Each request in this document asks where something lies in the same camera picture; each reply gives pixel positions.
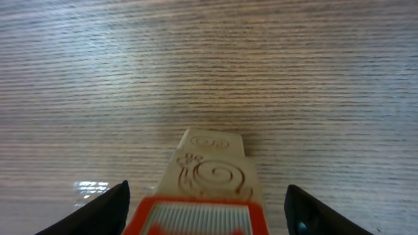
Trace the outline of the red letter M block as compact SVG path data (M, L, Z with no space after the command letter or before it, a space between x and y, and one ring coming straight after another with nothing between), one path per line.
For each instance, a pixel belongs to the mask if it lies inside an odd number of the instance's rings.
M243 200L143 198L123 235L269 235L263 207Z

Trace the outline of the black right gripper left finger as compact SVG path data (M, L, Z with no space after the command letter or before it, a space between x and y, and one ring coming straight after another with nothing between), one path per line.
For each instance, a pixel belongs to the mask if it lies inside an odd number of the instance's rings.
M120 235L129 212L127 180L36 235Z

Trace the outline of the yellow block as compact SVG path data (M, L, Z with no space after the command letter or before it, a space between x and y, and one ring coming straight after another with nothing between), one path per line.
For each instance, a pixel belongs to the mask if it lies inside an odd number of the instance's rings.
M240 134L196 128L186 130L177 149L210 155L245 156Z

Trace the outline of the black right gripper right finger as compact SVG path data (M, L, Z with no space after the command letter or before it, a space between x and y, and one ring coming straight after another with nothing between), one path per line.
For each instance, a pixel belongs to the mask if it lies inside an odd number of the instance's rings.
M296 185L287 188L284 212L290 235L373 235Z

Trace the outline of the blue top block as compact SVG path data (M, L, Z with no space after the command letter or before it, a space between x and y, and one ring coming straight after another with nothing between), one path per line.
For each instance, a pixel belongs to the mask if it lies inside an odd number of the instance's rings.
M226 154L175 151L155 193L264 203L255 162L248 157Z

